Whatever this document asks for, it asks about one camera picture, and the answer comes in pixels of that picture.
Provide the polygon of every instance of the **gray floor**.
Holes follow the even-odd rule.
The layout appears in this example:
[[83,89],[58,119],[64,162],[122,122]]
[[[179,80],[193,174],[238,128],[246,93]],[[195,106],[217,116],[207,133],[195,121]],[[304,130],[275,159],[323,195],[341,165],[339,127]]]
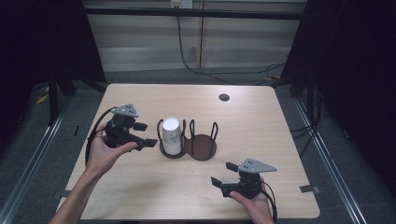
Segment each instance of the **gray floor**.
[[[262,68],[206,69],[206,72],[257,71]],[[180,83],[180,84],[226,84],[211,76],[194,75],[186,69],[168,69],[157,71],[114,72],[107,73],[108,83]],[[263,81],[265,74],[259,75],[216,75],[238,85],[255,85]],[[78,92],[69,99],[61,95],[61,107],[70,100],[64,114],[64,120],[52,140],[44,160],[31,182],[29,189],[17,210],[12,223],[46,223],[53,216],[60,198],[56,192],[64,189],[73,170],[77,156],[84,143],[93,116],[103,94],[76,83]],[[283,113],[290,129],[304,127],[297,110],[295,99],[289,94],[290,86],[276,89]],[[43,90],[32,92],[26,113],[19,124],[12,143],[7,146],[8,154],[0,163],[0,205],[17,184],[27,163],[35,152],[41,136],[47,129],[49,102],[36,105],[35,100]],[[361,157],[353,142],[345,139],[343,129],[329,114],[324,106],[319,122],[320,131],[336,165],[340,169],[351,193],[355,196],[367,223],[396,223],[396,201],[377,174]],[[309,135],[295,140],[297,150],[301,151]],[[280,219],[277,223],[353,223],[329,173],[314,144],[310,144],[302,162],[312,186],[318,187],[316,194],[320,216],[315,219]],[[119,223],[116,221],[81,221],[81,223]]]

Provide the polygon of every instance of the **white cup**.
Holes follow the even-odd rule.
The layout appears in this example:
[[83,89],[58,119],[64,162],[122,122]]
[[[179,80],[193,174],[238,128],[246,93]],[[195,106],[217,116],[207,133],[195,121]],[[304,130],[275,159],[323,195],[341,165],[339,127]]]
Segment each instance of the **white cup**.
[[181,143],[180,122],[176,118],[167,118],[163,121],[163,141],[168,146],[175,146]]
[[163,149],[169,155],[181,152],[180,122],[176,118],[167,118],[163,121]]
[[169,155],[177,155],[178,153],[181,152],[181,143],[177,145],[168,145],[163,141],[163,150],[165,150],[166,153]]

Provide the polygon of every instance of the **small round object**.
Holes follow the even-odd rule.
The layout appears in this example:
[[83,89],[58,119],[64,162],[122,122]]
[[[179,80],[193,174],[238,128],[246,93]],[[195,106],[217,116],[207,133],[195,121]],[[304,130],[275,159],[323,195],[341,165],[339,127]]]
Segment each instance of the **small round object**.
[[229,101],[229,100],[230,100],[230,96],[229,96],[228,94],[226,94],[226,93],[222,93],[222,94],[219,96],[219,99],[220,99],[221,101],[223,101],[223,102],[226,102],[226,101]]

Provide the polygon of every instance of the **black cable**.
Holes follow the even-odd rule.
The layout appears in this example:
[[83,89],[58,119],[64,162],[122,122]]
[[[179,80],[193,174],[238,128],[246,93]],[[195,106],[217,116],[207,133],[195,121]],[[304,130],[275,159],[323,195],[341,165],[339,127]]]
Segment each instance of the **black cable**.
[[314,131],[312,132],[311,136],[308,139],[308,142],[305,144],[305,147],[303,148],[303,151],[301,151],[300,153],[300,158],[304,155],[306,149],[309,146],[309,143],[311,142],[312,138],[314,138],[315,134],[316,134],[316,128],[313,129]]
[[270,201],[270,204],[271,204],[271,207],[272,207],[272,210],[273,210],[273,221],[276,222],[276,220],[277,220],[277,210],[276,210],[276,199],[275,199],[274,191],[271,189],[271,187],[267,183],[265,183],[263,181],[262,181],[262,183],[264,183],[271,190],[271,193],[273,195],[273,197],[271,198],[271,196],[267,192],[265,192],[265,190],[262,189],[262,193]]
[[296,139],[298,139],[298,138],[301,138],[301,137],[303,137],[304,135],[306,135],[307,133],[308,133],[308,129],[305,129],[302,133],[293,136],[293,140],[296,140]]
[[305,144],[305,147],[303,148],[303,151],[300,153],[300,158],[304,155],[306,149],[309,146],[309,143],[311,142],[312,138],[314,138],[316,133],[317,133],[318,123],[319,123],[320,118],[321,118],[322,102],[323,102],[323,96],[320,94],[318,88],[316,88],[315,104],[317,106],[317,116],[315,117],[314,120],[312,120],[313,124],[310,127],[311,136],[309,137],[308,142]]
[[229,81],[226,81],[226,80],[224,80],[224,79],[221,79],[221,78],[219,78],[219,77],[215,77],[215,76],[213,76],[213,75],[227,75],[227,74],[252,75],[252,74],[259,74],[259,73],[267,73],[267,76],[265,77],[264,81],[262,81],[262,82],[260,82],[260,83],[258,83],[258,84],[255,84],[255,86],[259,86],[259,85],[261,85],[263,82],[265,82],[265,81],[267,80],[268,75],[269,75],[269,73],[268,73],[269,71],[274,70],[274,69],[276,69],[277,67],[279,67],[279,66],[285,64],[285,63],[274,63],[274,64],[270,64],[270,65],[268,65],[264,70],[255,71],[255,72],[215,72],[215,73],[204,73],[204,72],[194,71],[194,70],[192,70],[192,69],[187,65],[186,59],[185,59],[185,57],[184,57],[183,43],[182,43],[182,41],[181,41],[180,17],[177,17],[177,30],[178,30],[178,42],[179,42],[179,50],[180,50],[181,61],[183,62],[183,65],[184,65],[189,71],[191,71],[191,72],[193,72],[194,74],[197,74],[197,75],[209,76],[209,77],[213,77],[214,79],[217,79],[218,81],[225,82],[225,83],[230,84],[230,85],[237,85],[237,84],[231,83],[231,82],[229,82]]
[[95,125],[93,126],[93,129],[91,131],[90,136],[87,138],[87,146],[85,148],[85,165],[87,165],[88,163],[88,159],[90,158],[90,153],[91,153],[91,146],[92,146],[92,141],[95,138],[96,134],[100,131],[96,131],[96,129],[98,128],[99,124],[102,122],[102,119],[108,114],[110,113],[110,111],[112,109],[114,109],[116,107],[112,107],[109,108],[107,111],[105,111],[105,113],[96,121]]
[[306,129],[308,129],[308,128],[311,128],[311,126],[305,126],[305,127],[303,127],[303,128],[299,128],[299,129],[292,129],[292,130],[290,130],[290,132],[291,132],[291,133],[295,133],[295,132],[299,132],[299,131],[306,130]]

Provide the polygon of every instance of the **wooden table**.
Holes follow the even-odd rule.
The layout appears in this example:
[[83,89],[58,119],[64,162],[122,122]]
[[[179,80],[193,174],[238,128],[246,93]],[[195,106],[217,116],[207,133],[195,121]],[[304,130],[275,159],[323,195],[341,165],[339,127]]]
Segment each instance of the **wooden table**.
[[[222,93],[230,100],[221,101]],[[319,215],[314,194],[301,193],[300,186],[309,182],[272,88],[112,84],[93,124],[110,107],[129,103],[139,113],[136,121],[148,125],[145,132],[132,131],[142,138],[157,138],[158,121],[168,117],[187,123],[194,119],[196,134],[210,135],[215,121],[219,125],[216,155],[209,161],[197,161],[189,154],[172,160],[161,153],[159,144],[133,150],[99,181],[82,219],[248,219],[246,210],[233,199],[223,198],[210,179],[214,176],[223,183],[238,182],[239,175],[227,170],[225,163],[241,164],[246,158],[277,168],[262,176],[275,192],[278,217]],[[82,174],[84,155],[85,145],[66,189],[73,188]]]

